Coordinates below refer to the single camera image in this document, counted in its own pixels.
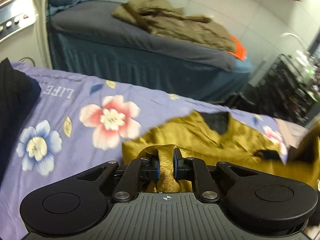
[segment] gray bedsheet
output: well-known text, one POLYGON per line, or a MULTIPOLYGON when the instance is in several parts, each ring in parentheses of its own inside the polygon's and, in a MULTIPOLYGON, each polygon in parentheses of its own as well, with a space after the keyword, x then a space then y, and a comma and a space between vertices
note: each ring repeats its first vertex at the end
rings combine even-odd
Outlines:
POLYGON ((118 3, 88 1, 51 17, 52 27, 89 41, 151 51, 225 71, 236 68, 236 58, 225 51, 151 35, 111 16, 118 3))

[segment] blue flower print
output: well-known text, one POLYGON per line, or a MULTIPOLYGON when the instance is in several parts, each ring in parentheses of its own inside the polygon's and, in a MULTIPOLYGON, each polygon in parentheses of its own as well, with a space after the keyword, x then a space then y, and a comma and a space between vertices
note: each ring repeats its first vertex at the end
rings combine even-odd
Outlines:
POLYGON ((17 153, 22 157, 22 169, 36 170, 47 176, 54 169, 54 155, 62 149, 62 139, 57 131, 50 131, 51 127, 47 120, 39 123, 36 128, 30 126, 23 129, 17 153))

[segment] gray gripper base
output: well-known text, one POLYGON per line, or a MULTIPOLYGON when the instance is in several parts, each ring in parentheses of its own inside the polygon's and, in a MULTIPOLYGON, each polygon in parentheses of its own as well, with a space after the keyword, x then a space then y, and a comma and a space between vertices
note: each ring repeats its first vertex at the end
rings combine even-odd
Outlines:
MULTIPOLYGON (((272 240, 250 234, 225 217, 217 204, 203 204, 193 193, 140 193, 118 203, 99 225, 75 236, 45 238, 30 233, 25 240, 272 240)), ((303 233, 275 240, 307 240, 303 233)))

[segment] floral bedsheet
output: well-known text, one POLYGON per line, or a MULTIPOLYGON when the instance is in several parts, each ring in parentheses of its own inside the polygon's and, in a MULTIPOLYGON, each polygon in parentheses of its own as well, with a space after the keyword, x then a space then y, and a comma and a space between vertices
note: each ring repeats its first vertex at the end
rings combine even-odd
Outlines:
POLYGON ((121 142, 194 109, 230 111, 237 120, 286 147, 274 119, 163 91, 76 73, 13 63, 42 92, 12 151, 0 189, 0 237, 20 240, 27 230, 19 206, 31 191, 109 160, 122 162, 121 142))

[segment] gold satin fabric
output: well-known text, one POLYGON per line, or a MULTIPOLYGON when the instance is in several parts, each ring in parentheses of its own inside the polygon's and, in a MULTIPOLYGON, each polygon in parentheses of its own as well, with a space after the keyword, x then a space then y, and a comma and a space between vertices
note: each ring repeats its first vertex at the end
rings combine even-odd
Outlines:
POLYGON ((319 177, 319 138, 320 125, 311 135, 300 143, 299 154, 303 154, 307 145, 314 145, 316 161, 314 163, 290 162, 286 166, 280 160, 263 160, 259 150, 276 150, 279 146, 265 138, 259 131, 233 119, 229 115, 227 132, 219 135, 205 123, 202 116, 194 111, 186 117, 169 120, 155 127, 144 136, 122 144, 125 164, 147 154, 158 155, 160 179, 157 184, 149 184, 147 192, 190 192, 191 184, 177 182, 173 176, 173 149, 180 148, 183 157, 203 159, 207 165, 216 165, 226 161, 247 168, 271 173, 277 176, 305 182, 316 187, 319 177))

